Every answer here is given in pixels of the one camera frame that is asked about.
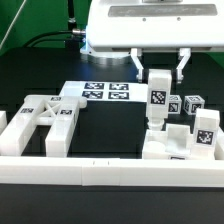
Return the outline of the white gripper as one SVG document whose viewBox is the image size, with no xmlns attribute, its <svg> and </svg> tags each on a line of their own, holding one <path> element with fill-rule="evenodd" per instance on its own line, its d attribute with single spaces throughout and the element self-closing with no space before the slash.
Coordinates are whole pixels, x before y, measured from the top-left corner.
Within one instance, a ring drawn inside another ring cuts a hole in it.
<svg viewBox="0 0 224 224">
<path fill-rule="evenodd" d="M 140 48 L 180 48 L 180 84 L 190 48 L 224 47 L 224 0 L 92 0 L 86 35 L 98 51 L 132 48 L 139 82 L 144 71 Z"/>
</svg>

